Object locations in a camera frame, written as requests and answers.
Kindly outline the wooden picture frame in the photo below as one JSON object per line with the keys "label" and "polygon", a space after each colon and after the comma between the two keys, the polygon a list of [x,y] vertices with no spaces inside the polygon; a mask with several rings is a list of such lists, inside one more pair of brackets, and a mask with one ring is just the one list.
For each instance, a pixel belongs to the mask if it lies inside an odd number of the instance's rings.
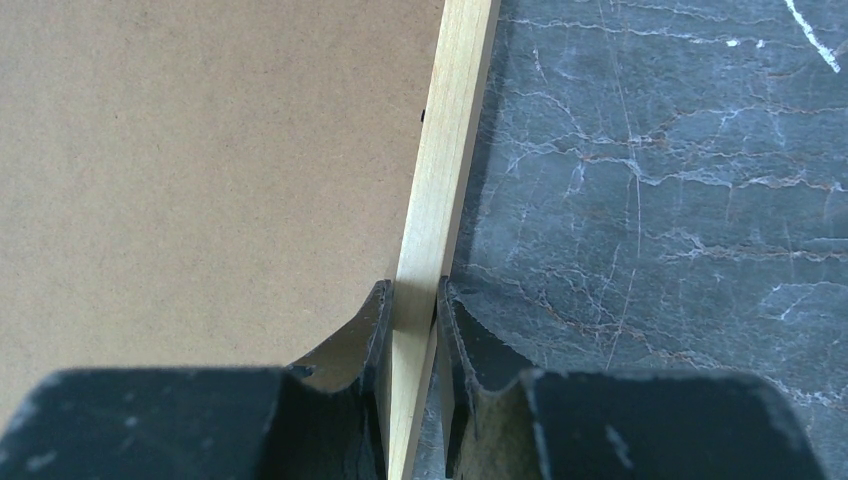
{"label": "wooden picture frame", "polygon": [[438,284],[449,270],[500,4],[447,1],[394,279],[387,476],[410,478],[436,347]]}

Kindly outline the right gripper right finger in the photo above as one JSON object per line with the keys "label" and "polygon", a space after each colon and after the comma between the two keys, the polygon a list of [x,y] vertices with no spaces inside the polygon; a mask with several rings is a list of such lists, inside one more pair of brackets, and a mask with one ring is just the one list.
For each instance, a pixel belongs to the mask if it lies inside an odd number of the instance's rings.
{"label": "right gripper right finger", "polygon": [[447,278],[437,364],[450,479],[821,479],[789,404],[727,371],[540,368]]}

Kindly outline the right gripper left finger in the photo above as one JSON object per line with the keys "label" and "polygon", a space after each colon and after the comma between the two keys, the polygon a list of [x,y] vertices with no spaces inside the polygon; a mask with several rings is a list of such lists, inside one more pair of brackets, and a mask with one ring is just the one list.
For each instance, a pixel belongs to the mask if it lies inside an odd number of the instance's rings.
{"label": "right gripper left finger", "polygon": [[5,479],[383,479],[393,286],[286,366],[72,368],[22,400]]}

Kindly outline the brown backing board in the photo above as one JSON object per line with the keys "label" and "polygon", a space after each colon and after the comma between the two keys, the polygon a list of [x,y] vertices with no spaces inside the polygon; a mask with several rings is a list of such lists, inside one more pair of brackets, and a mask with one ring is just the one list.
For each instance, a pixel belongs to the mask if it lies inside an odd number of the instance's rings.
{"label": "brown backing board", "polygon": [[50,372],[287,364],[396,268],[438,1],[5,1],[1,418]]}

